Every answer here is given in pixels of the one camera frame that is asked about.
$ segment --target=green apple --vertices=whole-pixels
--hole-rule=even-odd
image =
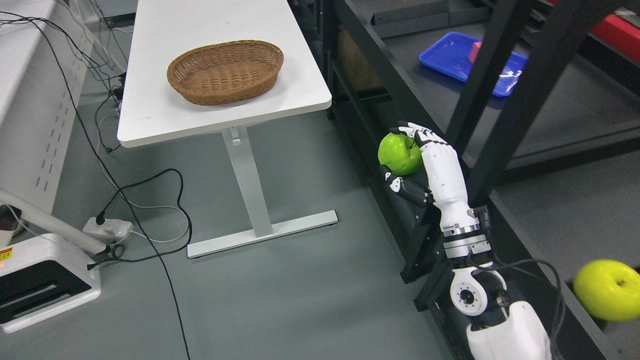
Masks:
[[[623,322],[640,316],[640,274],[619,261],[584,265],[573,281],[573,292],[595,318]]]
[[[378,147],[378,161],[395,175],[407,175],[422,166],[422,152],[409,136],[389,133]]]

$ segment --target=black cable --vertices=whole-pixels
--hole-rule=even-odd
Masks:
[[[36,26],[40,30],[40,32],[42,33],[42,30],[35,24],[35,21],[37,20],[37,21],[40,21],[40,22],[44,22],[45,24],[49,25],[52,29],[55,29],[55,30],[63,33],[65,35],[66,39],[67,39],[67,42],[70,43],[70,47],[72,49],[75,48],[80,53],[80,55],[82,55],[84,60],[81,59],[81,58],[78,58],[76,53],[74,53],[74,56],[78,60],[82,61],[87,69],[93,70],[95,72],[95,74],[93,72],[91,72],[93,78],[98,80],[98,81],[100,81],[105,86],[107,91],[110,89],[110,84],[111,84],[110,79],[115,78],[117,76],[114,76],[114,77],[110,78],[108,74],[106,74],[104,71],[102,71],[101,68],[103,66],[107,65],[107,63],[99,64],[93,58],[88,56],[84,51],[82,51],[79,48],[79,46],[76,44],[76,42],[73,40],[73,38],[62,27],[60,27],[56,23],[50,21],[49,19],[45,19],[43,17],[24,17],[24,16],[21,16],[21,15],[16,14],[16,13],[4,12],[4,11],[2,11],[0,13],[13,15],[13,16],[16,16],[16,17],[19,18],[19,19],[13,19],[13,20],[1,19],[0,22],[2,22],[3,24],[26,24],[26,23],[31,23],[32,25]],[[99,74],[99,72],[101,72],[103,75],[107,76],[107,78],[106,79],[103,78],[102,75]]]
[[[122,192],[123,190],[125,190],[127,188],[132,188],[132,187],[144,184],[144,183],[148,183],[149,181],[154,180],[154,179],[164,175],[167,172],[175,172],[180,177],[180,191],[178,192],[178,197],[177,197],[177,200],[176,200],[176,204],[177,204],[177,207],[185,214],[185,217],[187,218],[187,225],[188,225],[188,229],[189,229],[189,235],[188,235],[186,243],[183,244],[182,246],[180,246],[179,248],[175,249],[175,250],[162,252],[162,253],[160,253],[158,255],[151,255],[151,256],[144,257],[144,258],[140,258],[140,259],[122,259],[122,258],[107,258],[107,259],[103,259],[103,260],[100,260],[100,261],[98,261],[98,262],[96,262],[94,264],[88,265],[87,268],[89,268],[89,270],[94,268],[94,267],[96,267],[96,266],[98,266],[98,265],[100,265],[100,264],[103,264],[103,263],[106,263],[106,262],[109,262],[109,261],[121,261],[121,262],[124,262],[124,263],[139,263],[140,261],[145,261],[145,260],[157,258],[159,256],[174,254],[174,253],[186,248],[187,245],[189,245],[191,243],[191,238],[192,238],[192,235],[193,235],[193,226],[192,226],[192,223],[191,223],[191,218],[186,213],[186,211],[182,207],[182,204],[180,203],[180,200],[182,199],[182,192],[184,190],[184,178],[182,177],[182,174],[180,173],[180,171],[178,171],[178,170],[176,170],[174,168],[164,169],[164,170],[162,170],[161,172],[157,173],[156,175],[154,175],[152,177],[148,177],[148,178],[146,178],[146,179],[144,179],[142,181],[138,181],[137,183],[129,184],[129,185],[123,186],[121,188],[118,188],[118,190],[113,194],[113,196],[111,197],[111,199],[109,200],[107,205],[104,207],[104,209],[100,212],[100,214],[102,216],[104,216],[104,213],[107,210],[107,208],[109,208],[111,203],[118,197],[118,194],[123,193]],[[142,229],[140,224],[138,224],[138,227],[140,227],[140,229],[145,234],[145,237],[149,240],[149,237],[144,232],[144,229]]]
[[[102,101],[102,102],[100,103],[100,105],[98,105],[98,108],[95,110],[95,113],[93,113],[93,121],[94,121],[94,123],[95,123],[95,127],[96,127],[96,129],[98,130],[98,141],[100,142],[100,145],[101,145],[105,150],[107,150],[107,153],[109,153],[109,152],[113,152],[113,151],[117,150],[118,148],[120,148],[121,144],[119,143],[119,144],[118,144],[118,146],[116,146],[116,147],[114,147],[114,148],[111,148],[111,147],[108,147],[108,146],[104,143],[104,140],[102,139],[102,136],[100,135],[100,124],[99,124],[99,122],[98,122],[98,112],[100,111],[100,108],[101,108],[101,107],[103,107],[103,106],[104,106],[104,104],[105,104],[107,101],[109,101],[109,99],[110,99],[110,98],[114,98],[114,97],[115,97],[115,96],[114,96],[114,94],[113,94],[112,92],[109,92],[109,94],[107,95],[107,98],[106,98],[104,101]]]
[[[168,272],[168,270],[167,270],[167,268],[166,268],[166,264],[164,263],[164,259],[162,258],[162,255],[164,255],[164,254],[171,254],[171,253],[177,252],[177,251],[179,251],[179,250],[183,249],[184,247],[186,247],[186,246],[187,246],[187,244],[191,241],[191,236],[192,236],[192,234],[193,234],[193,228],[192,228],[192,226],[191,226],[191,219],[190,219],[190,218],[189,218],[189,216],[187,215],[186,211],[184,211],[184,209],[183,209],[183,208],[182,208],[182,206],[180,205],[180,198],[182,197],[182,190],[183,190],[183,185],[184,185],[184,180],[183,180],[183,178],[182,178],[182,174],[181,174],[178,170],[172,169],[172,170],[176,171],[176,173],[178,173],[178,175],[180,176],[180,193],[179,193],[179,195],[178,195],[178,201],[177,201],[177,202],[178,202],[178,208],[179,208],[179,209],[180,209],[180,210],[181,210],[181,211],[186,215],[186,217],[187,217],[187,221],[188,221],[188,224],[189,224],[189,238],[188,238],[188,240],[187,240],[187,243],[186,243],[185,245],[183,245],[181,248],[179,248],[179,249],[177,249],[177,250],[174,250],[174,251],[172,251],[172,252],[166,252],[166,253],[164,253],[164,254],[161,254],[161,253],[159,253],[159,252],[157,251],[156,247],[155,247],[155,246],[154,246],[154,244],[150,241],[149,236],[147,235],[147,233],[145,232],[144,228],[143,228],[143,227],[142,227],[142,225],[140,224],[140,220],[138,219],[138,216],[136,215],[136,212],[135,212],[135,210],[133,209],[133,206],[132,206],[132,205],[131,205],[131,203],[129,202],[129,199],[127,199],[127,196],[124,194],[124,192],[122,192],[122,191],[121,191],[121,189],[120,189],[120,187],[118,186],[117,182],[115,181],[114,177],[113,177],[113,176],[111,175],[111,173],[109,172],[109,169],[107,168],[106,164],[103,162],[102,158],[100,158],[100,156],[98,155],[98,153],[96,152],[96,150],[93,148],[93,144],[92,144],[92,142],[91,142],[91,138],[90,138],[90,136],[89,136],[89,132],[88,132],[88,130],[87,130],[87,128],[86,128],[86,126],[85,126],[85,124],[84,124],[84,121],[83,121],[83,120],[82,120],[82,118],[80,117],[80,114],[78,114],[78,110],[77,110],[76,102],[75,102],[75,100],[74,100],[74,98],[73,98],[73,96],[72,96],[72,92],[71,92],[71,89],[70,89],[70,87],[69,87],[69,82],[68,82],[68,80],[67,80],[67,76],[65,75],[65,71],[62,69],[62,65],[60,64],[60,60],[58,59],[58,55],[56,54],[56,51],[54,50],[53,45],[51,44],[51,41],[49,40],[49,37],[47,37],[47,35],[44,33],[44,31],[43,31],[42,29],[40,29],[40,26],[38,26],[38,24],[36,24],[34,20],[30,20],[30,19],[28,19],[27,17],[21,16],[21,15],[15,14],[15,13],[9,13],[9,12],[4,12],[4,11],[0,11],[0,13],[5,13],[5,14],[8,14],[8,15],[18,16],[18,17],[20,17],[22,20],[26,20],[26,21],[30,22],[32,25],[34,25],[34,26],[35,26],[35,28],[36,28],[36,29],[38,29],[38,30],[39,30],[39,32],[42,34],[42,36],[44,37],[44,39],[47,41],[47,44],[49,45],[49,49],[51,50],[51,52],[52,52],[52,54],[53,54],[53,57],[54,57],[54,59],[56,60],[56,65],[58,66],[58,68],[59,68],[59,70],[60,70],[60,73],[61,73],[61,75],[62,75],[62,78],[63,78],[63,79],[64,79],[64,81],[65,81],[65,86],[66,86],[66,88],[67,88],[67,92],[69,93],[69,99],[70,99],[70,101],[71,101],[71,105],[73,106],[74,111],[76,112],[76,117],[78,118],[78,121],[79,121],[79,123],[80,123],[80,125],[81,125],[81,127],[82,127],[82,129],[83,129],[84,137],[86,138],[86,140],[87,140],[87,142],[88,142],[88,144],[89,144],[89,147],[91,148],[91,151],[93,152],[93,155],[98,159],[98,162],[102,165],[102,167],[103,167],[103,169],[104,169],[105,173],[107,174],[107,176],[110,178],[110,180],[113,182],[113,184],[118,188],[118,192],[119,192],[119,194],[120,194],[120,195],[125,199],[125,202],[127,203],[128,207],[129,207],[129,210],[131,211],[131,214],[133,215],[133,217],[134,217],[134,219],[135,219],[135,221],[136,221],[136,224],[138,225],[138,227],[140,228],[140,230],[142,231],[142,233],[145,235],[145,237],[147,238],[147,240],[149,240],[149,243],[151,244],[152,248],[153,248],[153,249],[154,249],[154,251],[156,252],[156,255],[155,255],[155,256],[150,256],[150,257],[147,257],[147,258],[144,258],[144,259],[138,259],[138,260],[136,260],[136,261],[126,261],[126,262],[138,262],[138,261],[143,261],[143,260],[146,260],[146,259],[151,259],[151,258],[156,258],[156,257],[160,259],[160,262],[162,262],[162,264],[163,264],[163,268],[164,268],[164,272],[165,272],[165,274],[166,274],[166,276],[167,276],[167,279],[168,279],[168,281],[169,281],[169,285],[170,285],[170,288],[171,288],[171,291],[172,291],[172,295],[173,295],[173,300],[174,300],[174,303],[175,303],[175,308],[176,308],[176,311],[177,311],[177,314],[178,314],[178,320],[179,320],[179,323],[180,323],[180,329],[181,329],[181,331],[182,331],[182,340],[184,341],[184,348],[185,348],[185,351],[186,351],[186,353],[187,353],[187,359],[189,359],[189,360],[190,360],[190,359],[191,359],[191,356],[190,356],[190,354],[189,354],[189,347],[188,347],[187,340],[186,340],[186,337],[185,337],[185,334],[184,334],[184,326],[183,326],[183,324],[182,324],[182,317],[181,317],[181,315],[180,315],[180,308],[179,308],[179,306],[178,306],[177,298],[176,298],[176,296],[175,296],[175,290],[174,290],[174,288],[173,288],[173,283],[172,283],[172,281],[171,281],[171,277],[169,276],[169,272]]]
[[[489,242],[491,248],[493,249],[493,232],[492,232],[492,227],[491,227],[491,223],[489,221],[489,209],[487,206],[481,206],[480,208],[474,209],[474,214],[475,216],[480,220],[480,227],[484,232],[484,236],[486,238],[486,240]],[[528,275],[529,277],[532,277],[533,279],[539,280],[543,283],[547,283],[546,279],[543,279],[542,277],[537,276],[536,274],[533,274],[531,272],[528,272],[527,270],[524,270],[523,268],[519,268],[517,266],[513,266],[513,265],[507,265],[504,262],[502,262],[502,260],[500,260],[500,258],[498,257],[498,254],[496,252],[492,252],[492,257],[494,260],[494,263],[497,263],[498,265],[500,265],[502,268],[511,268],[513,270],[516,270],[520,273],[523,273],[525,275]],[[468,257],[469,261],[476,267],[479,268],[478,265],[476,265],[470,258],[470,254]],[[559,280],[560,280],[560,276],[558,275],[556,269],[553,267],[553,265],[551,265],[551,263],[547,262],[546,263],[547,266],[549,266],[549,268],[554,272],[554,275],[556,277],[556,289],[557,289],[557,302],[556,302],[556,308],[554,309],[554,315],[552,318],[552,325],[551,325],[551,329],[552,329],[552,340],[550,341],[551,344],[551,349],[552,349],[552,353],[553,353],[553,357],[555,360],[562,360],[563,357],[560,354],[560,351],[557,347],[557,334],[560,331],[560,327],[562,326],[562,323],[564,322],[564,315],[565,315],[565,308],[564,308],[564,298],[562,296],[562,291],[560,289],[560,285],[559,285]]]
[[[565,316],[566,310],[564,308],[564,298],[562,296],[560,275],[558,274],[556,268],[548,261],[542,260],[542,259],[524,259],[524,260],[515,261],[514,263],[501,265],[501,266],[480,266],[475,262],[473,262],[473,260],[471,259],[471,253],[469,253],[469,255],[467,256],[467,260],[475,268],[482,271],[499,271],[499,270],[505,270],[505,269],[511,269],[511,268],[517,269],[518,265],[522,265],[526,263],[543,264],[551,269],[551,271],[554,273],[554,277],[556,280],[557,300],[556,300],[556,309],[554,311],[554,317],[551,325],[551,337],[549,341],[550,341],[551,351],[554,356],[554,359],[562,359],[562,355],[560,354],[560,351],[557,348],[557,337],[562,327],[562,323],[564,322],[564,316]]]
[[[82,29],[82,32],[83,32],[84,37],[85,37],[85,38],[89,38],[89,36],[87,36],[87,34],[86,34],[86,26],[85,26],[85,25],[83,25],[83,24],[81,24],[80,22],[78,22],[78,20],[76,19],[76,16],[71,12],[71,9],[69,8],[69,6],[68,6],[67,4],[65,4],[65,3],[64,3],[63,1],[61,1],[61,0],[56,0],[56,2],[57,2],[58,4],[60,4],[60,5],[64,6],[64,7],[65,7],[65,9],[67,9],[67,11],[68,11],[69,16],[71,17],[71,19],[72,19],[76,24],[78,24],[78,26],[80,26],[80,28]],[[104,62],[108,63],[107,59],[105,59],[105,58],[103,58],[103,57],[102,57],[102,55],[100,54],[100,51],[98,51],[98,49],[96,48],[95,44],[92,44],[92,47],[93,47],[93,50],[95,50],[95,54],[96,54],[96,55],[98,55],[98,57],[99,57],[102,61],[104,61]]]
[[[98,8],[98,11],[100,11],[100,14],[102,15],[102,20],[106,21],[106,17],[104,16],[104,12],[102,12],[102,9],[100,8],[100,5],[98,5],[98,0],[89,0],[89,3],[91,3],[92,5],[94,5],[96,8]],[[118,50],[120,50],[120,53],[122,54],[122,56],[124,57],[124,60],[128,63],[129,59],[127,59],[127,56],[124,54],[124,51],[122,51],[122,48],[120,47],[120,43],[118,42],[118,37],[115,36],[115,34],[113,34],[113,30],[109,30],[109,36],[113,35],[113,40],[115,40],[116,42],[116,46],[118,47]]]

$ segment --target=brown woven basket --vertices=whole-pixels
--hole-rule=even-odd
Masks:
[[[275,45],[240,40],[190,50],[169,64],[169,84],[187,101],[217,105],[251,99],[273,88],[284,55]]]

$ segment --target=power strip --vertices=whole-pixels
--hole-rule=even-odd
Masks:
[[[107,240],[124,240],[129,237],[131,230],[133,230],[131,222],[107,218],[104,219],[104,224],[98,225],[95,217],[90,218],[82,229],[83,233]]]

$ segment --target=white robot arm segment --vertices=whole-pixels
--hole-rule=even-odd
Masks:
[[[547,333],[531,305],[511,303],[500,273],[474,265],[492,266],[492,250],[476,212],[469,208],[457,152],[426,127],[399,125],[391,132],[412,137],[420,147],[433,204],[442,212],[440,229],[454,272],[449,294],[472,323],[467,328],[471,353],[476,360],[551,360]],[[502,312],[499,323],[484,320],[496,311]]]

